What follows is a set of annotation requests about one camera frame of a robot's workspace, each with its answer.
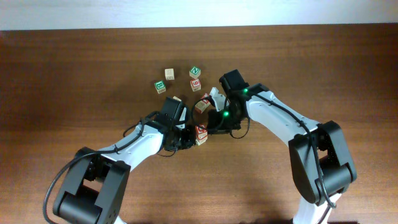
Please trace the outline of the wooden block number 4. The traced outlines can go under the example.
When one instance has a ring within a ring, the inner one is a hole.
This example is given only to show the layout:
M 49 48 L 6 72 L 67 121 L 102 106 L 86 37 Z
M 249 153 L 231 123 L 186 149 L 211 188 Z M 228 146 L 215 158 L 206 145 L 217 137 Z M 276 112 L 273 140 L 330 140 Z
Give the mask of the wooden block number 4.
M 206 138 L 208 135 L 208 131 L 206 130 L 206 128 L 203 124 L 195 126 L 195 131 L 196 131 L 196 137 L 198 140 L 202 140 L 202 139 Z

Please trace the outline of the green V block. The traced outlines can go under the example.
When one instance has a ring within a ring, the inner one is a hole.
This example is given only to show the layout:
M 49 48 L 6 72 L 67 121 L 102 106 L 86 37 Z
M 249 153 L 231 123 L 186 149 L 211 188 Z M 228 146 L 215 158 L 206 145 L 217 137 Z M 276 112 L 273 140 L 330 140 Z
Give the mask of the green V block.
M 207 141 L 207 139 L 208 139 L 208 137 L 206 136 L 205 138 L 202 138 L 202 139 L 198 139 L 198 138 L 196 138 L 196 140 L 195 140 L 195 142 L 196 142 L 196 145 L 197 146 L 200 146 L 200 145 L 202 145 L 203 143 L 205 143 L 206 141 Z

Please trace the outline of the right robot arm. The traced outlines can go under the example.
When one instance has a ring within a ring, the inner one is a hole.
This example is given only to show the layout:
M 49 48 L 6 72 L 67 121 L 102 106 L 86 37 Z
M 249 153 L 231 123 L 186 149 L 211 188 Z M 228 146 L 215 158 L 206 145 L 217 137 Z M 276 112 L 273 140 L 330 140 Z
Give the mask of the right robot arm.
M 225 73 L 219 83 L 224 92 L 212 88 L 209 94 L 215 107 L 209 134 L 231 134 L 243 119 L 271 131 L 289 148 L 293 181 L 301 195 L 291 222 L 327 223 L 337 200 L 357 179 L 342 128 L 301 115 L 265 85 L 245 82 L 238 70 Z

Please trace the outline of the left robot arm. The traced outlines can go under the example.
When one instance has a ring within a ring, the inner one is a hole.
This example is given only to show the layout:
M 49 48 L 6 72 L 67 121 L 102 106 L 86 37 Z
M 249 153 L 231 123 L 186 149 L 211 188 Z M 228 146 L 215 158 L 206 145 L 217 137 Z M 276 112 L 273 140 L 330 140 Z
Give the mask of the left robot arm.
M 195 131 L 186 123 L 189 108 L 166 98 L 123 138 L 102 149 L 81 148 L 56 175 L 64 176 L 53 203 L 53 214 L 68 223 L 122 223 L 119 216 L 130 172 L 162 149 L 177 152 L 192 147 Z

